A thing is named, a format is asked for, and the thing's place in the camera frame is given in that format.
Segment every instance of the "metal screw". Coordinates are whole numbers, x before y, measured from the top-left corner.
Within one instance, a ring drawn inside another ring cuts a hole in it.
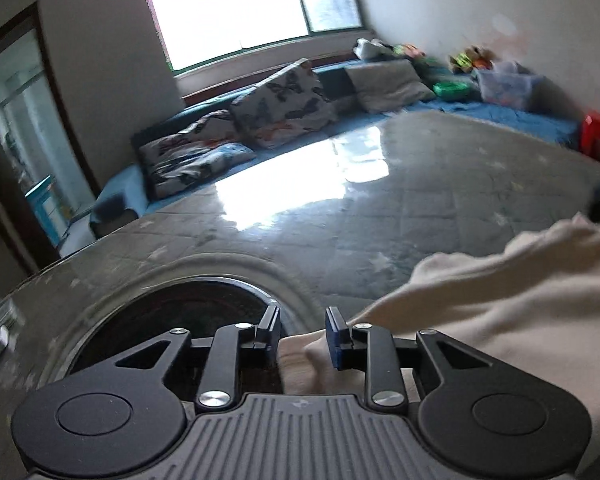
[[[220,408],[229,403],[231,396],[226,392],[211,390],[210,392],[200,394],[198,400],[200,404],[204,404],[210,408]]]
[[[384,392],[378,392],[371,397],[373,402],[379,406],[399,406],[404,402],[404,395],[391,390],[385,390]]]

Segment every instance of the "floor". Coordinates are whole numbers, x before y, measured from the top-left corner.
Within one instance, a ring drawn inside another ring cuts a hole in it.
[[[83,216],[69,227],[69,232],[64,242],[58,248],[61,258],[74,254],[96,241],[95,236],[89,229],[89,215]]]

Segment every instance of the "gray ribbed cover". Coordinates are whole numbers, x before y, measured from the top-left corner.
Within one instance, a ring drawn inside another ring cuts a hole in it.
[[[364,410],[354,396],[275,395],[199,416],[175,451],[128,478],[473,480],[424,451],[399,416]]]

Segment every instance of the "window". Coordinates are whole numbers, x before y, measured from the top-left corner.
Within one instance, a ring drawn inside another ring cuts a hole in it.
[[[171,69],[362,26],[356,0],[147,0]]]

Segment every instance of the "butterfly pillow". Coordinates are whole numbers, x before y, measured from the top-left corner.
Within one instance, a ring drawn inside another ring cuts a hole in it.
[[[338,118],[306,59],[255,84],[234,100],[231,111],[243,132],[267,149],[320,130]]]

